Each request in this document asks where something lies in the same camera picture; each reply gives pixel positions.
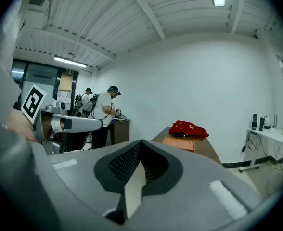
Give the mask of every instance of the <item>black pants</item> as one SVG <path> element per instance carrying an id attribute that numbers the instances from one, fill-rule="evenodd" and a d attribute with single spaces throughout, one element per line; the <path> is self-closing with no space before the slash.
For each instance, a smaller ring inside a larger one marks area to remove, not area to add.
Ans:
<path id="1" fill-rule="evenodd" d="M 97 149 L 106 146 L 106 139 L 108 134 L 108 127 L 103 127 L 92 132 L 92 149 Z"/>

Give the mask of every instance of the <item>white table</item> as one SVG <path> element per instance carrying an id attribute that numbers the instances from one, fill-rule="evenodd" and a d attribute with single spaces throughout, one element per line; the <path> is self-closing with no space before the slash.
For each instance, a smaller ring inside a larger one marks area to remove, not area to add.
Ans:
<path id="1" fill-rule="evenodd" d="M 265 136 L 267 138 L 270 138 L 272 140 L 278 141 L 280 143 L 283 144 L 283 134 L 282 131 L 279 129 L 273 129 L 273 130 L 268 130 L 268 129 L 263 129 L 263 131 L 259 131 L 259 128 L 257 128 L 256 130 L 252 130 L 250 128 L 247 129 L 247 131 L 249 132 L 254 132 L 256 134 L 259 134 L 261 136 Z M 246 166 L 246 167 L 240 167 L 239 171 L 242 172 L 244 170 L 248 170 L 248 169 L 252 169 L 252 168 L 259 168 L 260 164 L 255 164 L 256 158 L 254 158 L 251 161 L 250 166 Z"/>

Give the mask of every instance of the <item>ceiling beam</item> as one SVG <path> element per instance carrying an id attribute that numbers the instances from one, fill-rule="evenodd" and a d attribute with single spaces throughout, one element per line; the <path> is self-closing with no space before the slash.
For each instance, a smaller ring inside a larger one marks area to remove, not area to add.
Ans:
<path id="1" fill-rule="evenodd" d="M 93 69 L 90 66 L 87 66 L 86 68 L 81 68 L 81 67 L 75 67 L 71 64 L 61 63 L 61 62 L 55 61 L 54 56 L 52 55 L 38 52 L 38 51 L 24 50 L 20 48 L 15 48 L 13 58 L 24 60 L 24 61 L 31 61 L 31 62 L 41 63 L 41 64 L 52 65 L 56 67 L 66 68 L 66 69 L 71 69 L 74 71 L 85 70 L 88 72 L 92 72 L 92 69 Z"/>
<path id="2" fill-rule="evenodd" d="M 232 11 L 231 11 L 230 20 L 228 23 L 228 30 L 232 34 L 235 33 L 238 27 L 240 17 L 242 14 L 242 10 L 243 10 L 243 6 L 244 6 L 244 0 L 232 0 Z"/>
<path id="3" fill-rule="evenodd" d="M 52 27 L 52 26 L 46 26 L 46 27 L 44 27 L 43 30 L 35 29 L 35 28 L 29 28 L 29 27 L 28 27 L 28 29 L 35 30 L 39 33 L 46 34 L 46 35 L 49 35 L 49 36 L 54 36 L 54 37 L 57 37 L 59 39 L 63 39 L 63 40 L 66 40 L 68 42 L 71 42 L 71 43 L 75 43 L 77 41 L 77 45 L 89 48 L 91 51 L 97 52 L 98 54 L 100 54 L 101 56 L 105 57 L 106 59 L 108 59 L 110 61 L 114 61 L 115 58 L 116 58 L 113 54 L 102 49 L 100 46 L 98 46 L 98 45 L 96 45 L 92 42 L 89 42 L 88 40 L 85 40 L 83 38 L 77 38 L 77 36 L 72 34 L 72 33 L 68 33 L 66 31 L 63 31 L 61 29 L 57 29 L 57 28 Z"/>
<path id="4" fill-rule="evenodd" d="M 156 28 L 156 30 L 157 30 L 158 34 L 160 35 L 161 39 L 164 40 L 165 39 L 165 34 L 163 32 L 163 29 L 162 29 L 162 27 L 161 27 L 161 25 L 160 25 L 156 15 L 154 14 L 154 12 L 152 11 L 151 7 L 147 3 L 147 1 L 146 0 L 136 0 L 136 2 L 145 11 L 146 15 L 151 20 L 152 24 Z"/>

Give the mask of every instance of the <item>floor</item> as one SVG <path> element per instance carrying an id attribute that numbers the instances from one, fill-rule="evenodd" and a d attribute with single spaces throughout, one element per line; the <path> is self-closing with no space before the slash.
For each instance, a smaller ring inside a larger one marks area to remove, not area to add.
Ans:
<path id="1" fill-rule="evenodd" d="M 86 143 L 84 150 L 91 148 L 91 143 Z M 240 173 L 238 168 L 226 169 L 249 184 L 263 199 L 276 192 L 283 190 L 283 169 L 281 165 L 273 165 L 264 162 L 259 169 L 251 169 Z M 142 187 L 146 184 L 146 177 L 143 165 L 139 163 L 131 179 L 125 186 L 125 199 L 127 215 L 130 218 L 142 201 Z"/>

